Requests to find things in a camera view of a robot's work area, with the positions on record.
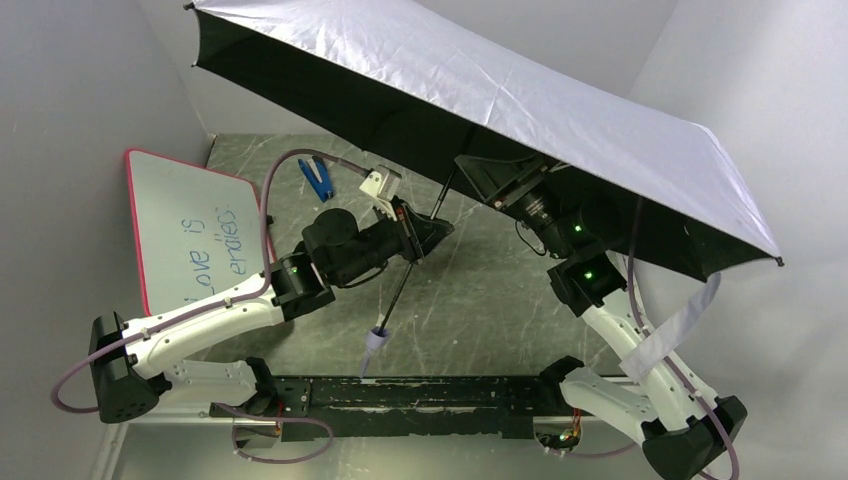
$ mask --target whiteboard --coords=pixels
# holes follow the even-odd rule
[[[147,315],[201,300],[262,270],[259,206],[250,182],[137,149],[127,151],[126,164]]]

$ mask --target blue clip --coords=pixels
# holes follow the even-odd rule
[[[330,174],[327,172],[327,165],[321,157],[313,156],[306,161],[298,159],[297,163],[321,202],[326,202],[336,195],[333,182],[330,181]]]

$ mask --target blue clamp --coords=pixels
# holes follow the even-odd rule
[[[336,195],[333,182],[330,181],[330,174],[327,172],[327,165],[321,157],[313,156],[306,161],[298,159],[297,163],[321,202],[326,202]]]

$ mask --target silver umbrella canopy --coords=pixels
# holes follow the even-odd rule
[[[458,155],[542,154],[568,210],[604,196],[641,259],[704,280],[778,257],[706,128],[562,75],[407,0],[198,0],[196,65],[359,148],[444,182]],[[479,199],[464,178],[452,188]],[[627,253],[629,238],[612,246]]]

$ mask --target gray marble tabletop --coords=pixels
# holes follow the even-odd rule
[[[365,167],[387,164],[403,174],[397,195],[429,213],[441,186],[403,167],[366,154],[330,135],[221,135],[210,169],[261,185],[268,167],[293,148],[341,155]],[[336,197],[321,203],[297,162],[285,162],[271,189],[270,228],[278,255],[290,252],[301,230],[328,208],[345,208],[360,228],[376,220],[359,192],[361,177],[328,165]],[[369,375],[537,374],[565,355],[585,361],[600,374],[618,374],[618,358],[591,329],[560,304],[538,257],[518,238],[512,219],[450,192],[440,218],[456,231],[410,276],[389,322],[391,341],[374,357]],[[524,231],[538,244],[532,232]],[[336,289],[336,301],[310,315],[248,332],[194,358],[235,361],[264,358],[279,375],[355,375],[364,334],[385,311],[405,268],[400,258],[377,279],[357,288]]]

